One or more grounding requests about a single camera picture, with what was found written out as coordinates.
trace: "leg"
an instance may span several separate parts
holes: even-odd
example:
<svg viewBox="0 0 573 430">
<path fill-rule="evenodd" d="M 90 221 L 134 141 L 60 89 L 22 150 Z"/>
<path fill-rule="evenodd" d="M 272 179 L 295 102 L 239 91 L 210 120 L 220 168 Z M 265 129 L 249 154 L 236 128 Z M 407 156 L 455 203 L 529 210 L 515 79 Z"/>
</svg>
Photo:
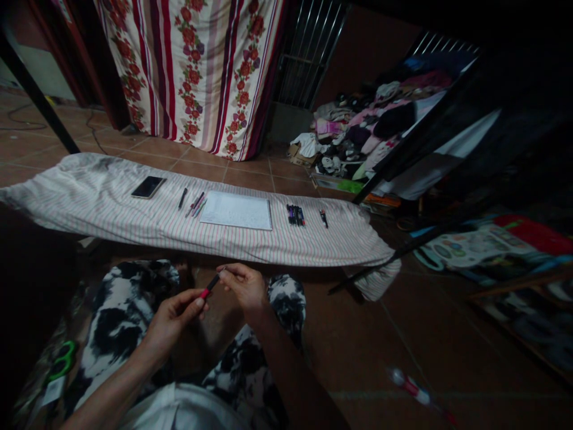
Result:
<svg viewBox="0 0 573 430">
<path fill-rule="evenodd" d="M 278 320 L 297 349 L 302 351 L 306 316 L 303 285 L 289 275 L 273 277 L 268 294 Z M 287 427 L 288 418 L 281 397 L 261 345 L 248 325 L 235 337 L 202 386 L 228 402 L 255 429 L 261 420 L 275 428 Z"/>
<path fill-rule="evenodd" d="M 103 278 L 78 374 L 64 395 L 66 417 L 126 362 L 159 304 L 178 287 L 179 274 L 168 260 L 124 262 Z M 170 381 L 166 367 L 152 377 L 140 399 Z"/>
</svg>

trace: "spiral notebook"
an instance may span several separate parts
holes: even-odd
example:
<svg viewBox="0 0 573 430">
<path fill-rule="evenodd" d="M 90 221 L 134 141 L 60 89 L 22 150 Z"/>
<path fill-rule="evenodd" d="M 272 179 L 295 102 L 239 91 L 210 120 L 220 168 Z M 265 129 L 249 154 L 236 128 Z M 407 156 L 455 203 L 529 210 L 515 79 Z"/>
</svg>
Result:
<svg viewBox="0 0 573 430">
<path fill-rule="evenodd" d="M 270 201 L 259 197 L 209 191 L 201 222 L 258 230 L 272 230 Z"/>
</svg>

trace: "person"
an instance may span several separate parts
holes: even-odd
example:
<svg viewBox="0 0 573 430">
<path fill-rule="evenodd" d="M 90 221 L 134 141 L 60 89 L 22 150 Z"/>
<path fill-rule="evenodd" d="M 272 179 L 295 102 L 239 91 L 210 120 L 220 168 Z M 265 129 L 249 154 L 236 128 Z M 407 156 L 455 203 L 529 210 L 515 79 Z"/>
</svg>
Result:
<svg viewBox="0 0 573 430">
<path fill-rule="evenodd" d="M 281 275 L 267 286 L 240 263 L 217 272 L 247 324 L 196 385 L 173 380 L 169 357 L 209 311 L 202 290 L 171 296 L 179 275 L 168 260 L 124 262 L 104 277 L 63 429 L 350 428 L 303 360 L 302 284 Z"/>
</svg>

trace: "hand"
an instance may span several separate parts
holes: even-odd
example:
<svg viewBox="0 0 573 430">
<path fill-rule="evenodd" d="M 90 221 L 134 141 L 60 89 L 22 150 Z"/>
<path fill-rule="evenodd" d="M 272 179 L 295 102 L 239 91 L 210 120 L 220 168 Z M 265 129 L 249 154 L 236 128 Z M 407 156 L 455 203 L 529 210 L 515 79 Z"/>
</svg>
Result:
<svg viewBox="0 0 573 430">
<path fill-rule="evenodd" d="M 245 320 L 252 328 L 261 321 L 263 315 L 269 311 L 272 313 L 261 272 L 240 263 L 219 266 L 217 272 L 221 283 L 225 285 L 225 291 L 233 290 L 237 295 Z"/>
<path fill-rule="evenodd" d="M 209 305 L 199 297 L 202 292 L 201 289 L 186 290 L 161 302 L 134 355 L 159 370 L 169 358 L 183 328 L 197 317 L 205 318 Z"/>
</svg>

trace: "floor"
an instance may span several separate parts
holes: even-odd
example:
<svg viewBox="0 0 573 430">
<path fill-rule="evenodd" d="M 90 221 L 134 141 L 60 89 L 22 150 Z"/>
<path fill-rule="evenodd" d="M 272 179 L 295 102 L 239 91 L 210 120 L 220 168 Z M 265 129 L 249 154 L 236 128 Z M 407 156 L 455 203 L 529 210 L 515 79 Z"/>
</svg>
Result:
<svg viewBox="0 0 573 430">
<path fill-rule="evenodd" d="M 36 128 L 12 122 L 8 112 L 30 104 L 25 97 L 0 93 L 0 128 Z M 80 151 L 102 153 L 86 125 L 89 109 L 56 106 L 55 110 Z M 14 119 L 46 124 L 34 105 L 13 115 Z M 123 136 L 114 130 L 104 112 L 94 111 L 90 125 L 109 155 L 189 176 L 261 191 L 309 197 L 351 199 L 352 194 L 321 188 L 310 181 L 307 170 L 287 159 L 286 143 L 266 142 L 263 152 L 246 162 L 233 162 L 192 146 L 143 134 Z M 41 130 L 0 130 L 0 188 L 23 182 L 55 166 L 68 152 L 50 127 Z"/>
<path fill-rule="evenodd" d="M 20 106 L 22 99 L 12 98 L 9 103 L 6 97 L 0 99 L 0 127 L 13 127 L 6 114 Z M 97 152 L 85 126 L 89 113 L 74 108 L 57 111 L 82 151 Z M 18 119 L 41 121 L 33 109 L 19 114 Z M 111 155 L 265 191 L 321 195 L 304 169 L 284 160 L 280 148 L 270 146 L 257 160 L 236 164 L 155 138 L 121 136 L 99 113 L 90 124 L 98 129 L 98 138 Z M 0 186 L 26 180 L 65 155 L 46 129 L 0 131 L 0 136 Z M 372 227 L 393 248 L 408 239 L 390 222 L 373 221 Z M 169 256 L 163 250 L 110 242 L 102 244 L 98 253 L 101 258 L 91 271 L 87 302 L 110 266 L 122 260 Z M 188 257 L 198 287 L 212 278 L 214 267 L 222 262 L 216 257 Z M 389 367 L 401 368 L 426 387 L 454 414 L 460 429 L 570 428 L 570 392 L 467 306 L 464 298 L 475 287 L 463 278 L 430 273 L 407 256 L 382 299 L 359 305 L 346 291 L 326 295 L 343 276 L 338 269 L 255 267 L 266 275 L 295 272 L 303 280 L 306 358 L 352 428 L 450 428 L 437 413 L 394 386 L 386 374 Z M 243 324 L 233 294 L 215 290 L 210 301 L 212 311 L 206 320 L 186 333 L 175 351 L 181 374 L 215 363 Z M 84 342 L 89 312 L 81 315 L 83 320 L 77 322 L 73 336 Z M 187 354 L 190 345 L 202 351 L 193 360 Z"/>
</svg>

